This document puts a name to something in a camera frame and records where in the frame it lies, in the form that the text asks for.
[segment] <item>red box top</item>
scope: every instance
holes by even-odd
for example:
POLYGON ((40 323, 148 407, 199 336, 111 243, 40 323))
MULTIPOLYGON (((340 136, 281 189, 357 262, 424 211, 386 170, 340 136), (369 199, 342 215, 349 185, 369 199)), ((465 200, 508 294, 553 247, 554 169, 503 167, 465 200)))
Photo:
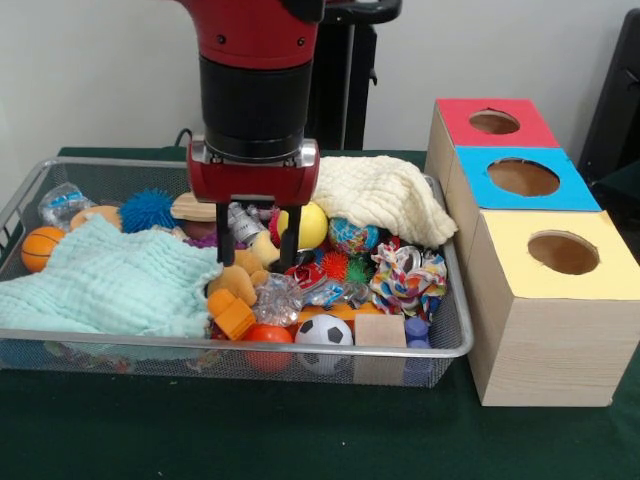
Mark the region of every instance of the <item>red box top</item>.
POLYGON ((455 146, 560 146, 531 100, 441 98, 436 103, 455 146))

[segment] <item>circular hole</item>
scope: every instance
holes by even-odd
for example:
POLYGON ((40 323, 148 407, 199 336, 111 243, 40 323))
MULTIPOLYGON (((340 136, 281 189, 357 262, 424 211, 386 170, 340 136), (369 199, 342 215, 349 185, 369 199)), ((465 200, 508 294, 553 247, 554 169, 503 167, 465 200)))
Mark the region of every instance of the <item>circular hole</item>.
POLYGON ((508 135, 520 130, 520 122, 505 112, 482 110, 471 115, 469 123, 476 130, 491 135, 508 135))
POLYGON ((569 232, 537 233, 529 240, 529 253, 550 269, 567 275, 589 273, 600 262, 596 247, 569 232))
POLYGON ((493 183, 507 192, 524 197, 551 195, 560 187, 560 178, 547 167, 522 158, 505 158, 487 169, 493 183))

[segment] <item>black cylindrical joint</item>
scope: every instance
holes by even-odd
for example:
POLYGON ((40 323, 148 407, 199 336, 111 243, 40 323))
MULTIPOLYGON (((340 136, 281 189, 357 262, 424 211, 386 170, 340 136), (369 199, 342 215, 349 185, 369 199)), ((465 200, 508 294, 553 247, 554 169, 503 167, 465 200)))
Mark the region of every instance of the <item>black cylindrical joint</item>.
POLYGON ((225 158, 256 163, 296 153, 307 120, 311 66, 251 70, 200 57, 209 147, 225 158))

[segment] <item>cream blanket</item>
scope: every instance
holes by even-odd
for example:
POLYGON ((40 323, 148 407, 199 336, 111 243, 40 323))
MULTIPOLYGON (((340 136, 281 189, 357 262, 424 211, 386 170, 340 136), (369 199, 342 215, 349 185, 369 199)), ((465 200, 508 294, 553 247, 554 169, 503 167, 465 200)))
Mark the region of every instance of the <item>cream blanket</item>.
POLYGON ((442 245, 457 230, 422 172, 397 158, 324 157, 312 200, 330 218, 386 228, 425 247, 442 245))

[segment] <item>cable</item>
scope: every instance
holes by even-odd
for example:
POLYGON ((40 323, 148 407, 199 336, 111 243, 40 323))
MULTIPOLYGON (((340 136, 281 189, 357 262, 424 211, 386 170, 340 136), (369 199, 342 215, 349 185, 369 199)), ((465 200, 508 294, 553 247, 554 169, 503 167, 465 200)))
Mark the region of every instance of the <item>cable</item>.
POLYGON ((176 137, 176 141, 173 144, 174 147, 180 146, 180 144, 182 143, 182 138, 185 136, 185 134, 188 134, 189 138, 193 138, 193 132, 188 128, 183 128, 182 130, 180 130, 180 133, 176 137))

